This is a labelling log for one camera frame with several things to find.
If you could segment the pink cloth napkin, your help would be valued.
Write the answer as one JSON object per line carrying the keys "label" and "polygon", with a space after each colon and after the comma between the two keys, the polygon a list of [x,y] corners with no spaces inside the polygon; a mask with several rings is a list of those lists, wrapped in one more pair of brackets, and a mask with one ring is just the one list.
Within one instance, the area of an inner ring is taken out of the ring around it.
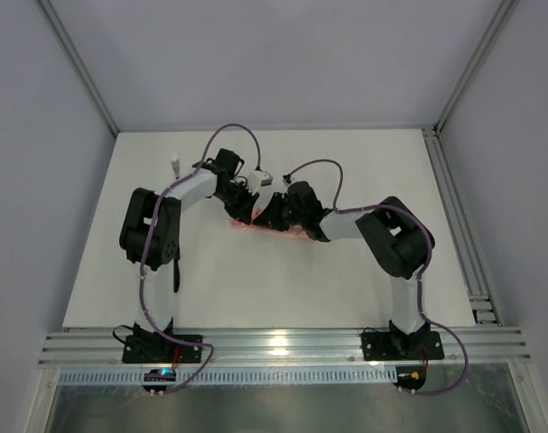
{"label": "pink cloth napkin", "polygon": [[268,235],[278,235],[288,239],[299,239],[311,242],[311,239],[308,237],[306,232],[300,226],[291,226],[288,230],[279,231],[275,230],[272,227],[263,227],[256,226],[253,223],[250,225],[245,224],[241,220],[235,217],[235,212],[228,212],[230,217],[230,225],[238,230],[247,231],[247,232],[256,232]]}

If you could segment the black handled knife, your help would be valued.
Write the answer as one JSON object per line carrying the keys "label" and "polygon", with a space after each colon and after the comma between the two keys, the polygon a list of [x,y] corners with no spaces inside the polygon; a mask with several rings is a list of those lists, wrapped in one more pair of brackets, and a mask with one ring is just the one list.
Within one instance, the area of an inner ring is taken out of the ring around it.
{"label": "black handled knife", "polygon": [[173,292],[177,294],[181,286],[180,258],[176,257],[172,261]]}

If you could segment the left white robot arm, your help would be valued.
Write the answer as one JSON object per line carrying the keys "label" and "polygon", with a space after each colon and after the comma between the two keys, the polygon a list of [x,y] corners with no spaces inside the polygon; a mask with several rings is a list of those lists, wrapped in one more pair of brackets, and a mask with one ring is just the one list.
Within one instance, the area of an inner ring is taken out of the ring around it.
{"label": "left white robot arm", "polygon": [[206,198],[217,198],[230,218],[252,223],[259,191],[272,184],[272,176],[259,167],[242,176],[244,161],[234,152],[221,149],[216,158],[199,161],[185,175],[160,191],[138,188],[131,195],[119,244],[128,261],[139,265],[138,306],[135,324],[174,342],[172,313],[163,306],[162,293],[147,293],[152,273],[180,259],[181,216]]}

